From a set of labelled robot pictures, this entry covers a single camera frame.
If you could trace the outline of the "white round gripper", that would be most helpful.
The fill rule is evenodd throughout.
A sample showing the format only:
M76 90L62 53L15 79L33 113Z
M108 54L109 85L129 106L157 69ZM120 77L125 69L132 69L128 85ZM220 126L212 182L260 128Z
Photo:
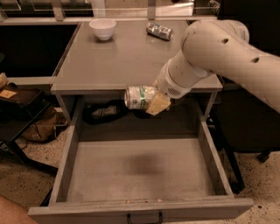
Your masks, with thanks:
M171 105L171 98L183 97L198 81L197 71L188 63L175 64L169 59L156 78L156 86L162 94L155 95L145 112L152 116L159 114Z

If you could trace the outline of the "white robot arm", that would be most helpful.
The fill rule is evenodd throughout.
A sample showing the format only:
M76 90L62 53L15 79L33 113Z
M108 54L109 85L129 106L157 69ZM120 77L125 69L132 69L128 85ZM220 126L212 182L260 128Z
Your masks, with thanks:
M218 74L280 112L280 57L249 44L249 31L235 20L201 20L189 25L179 52L169 59L154 86L146 112L167 109L206 77Z

